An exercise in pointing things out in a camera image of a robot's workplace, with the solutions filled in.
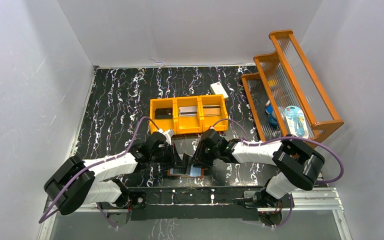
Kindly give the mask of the grey credit card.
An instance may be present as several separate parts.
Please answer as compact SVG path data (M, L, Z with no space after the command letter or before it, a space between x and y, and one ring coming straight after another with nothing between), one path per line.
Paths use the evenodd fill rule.
M191 163L191 156L184 153L182 155L180 173L183 175L191 175L192 168L193 164Z

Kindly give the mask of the brown leather card holder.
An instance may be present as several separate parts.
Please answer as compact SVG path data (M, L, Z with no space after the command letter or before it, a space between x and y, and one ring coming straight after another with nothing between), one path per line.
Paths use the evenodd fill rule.
M186 168L170 168L167 175L171 177L203 178L205 169L188 165Z

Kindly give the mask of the black credit card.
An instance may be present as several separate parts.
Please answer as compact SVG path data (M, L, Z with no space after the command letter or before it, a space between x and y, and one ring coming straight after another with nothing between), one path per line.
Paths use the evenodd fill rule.
M171 107L157 108L154 111L154 118L156 120L166 120L173 118L173 109Z

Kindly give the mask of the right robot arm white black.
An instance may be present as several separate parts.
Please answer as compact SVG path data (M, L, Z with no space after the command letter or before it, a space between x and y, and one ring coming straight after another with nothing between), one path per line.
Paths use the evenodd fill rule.
M261 192L262 202L275 207L284 195L296 189L310 191L326 160L307 139L287 135L269 141L252 142L234 138L226 140L215 130L205 131L191 157L196 168L210 168L214 160L229 164L261 163L278 167Z

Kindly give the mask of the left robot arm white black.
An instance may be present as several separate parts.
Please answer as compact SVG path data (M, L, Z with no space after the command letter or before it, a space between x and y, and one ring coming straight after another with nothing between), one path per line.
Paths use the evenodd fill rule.
M44 191L62 215L91 203L125 208L133 199L117 177L139 172L150 163L157 163L164 170L184 170L188 158L178 153L168 131L157 131L116 155L98 159L69 157L44 184Z

